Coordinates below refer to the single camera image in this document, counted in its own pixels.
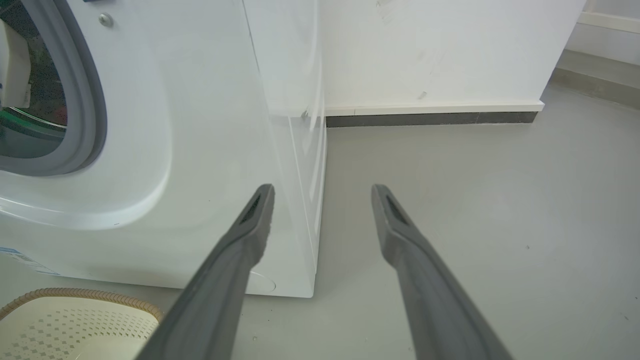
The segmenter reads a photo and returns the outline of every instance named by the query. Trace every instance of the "white washing machine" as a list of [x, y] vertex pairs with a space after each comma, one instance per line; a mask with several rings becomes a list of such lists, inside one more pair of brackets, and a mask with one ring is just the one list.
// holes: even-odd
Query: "white washing machine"
[[0, 252], [45, 274], [181, 288], [272, 183], [246, 292], [313, 295], [317, 0], [0, 1], [0, 19], [31, 63], [25, 104], [0, 104]]

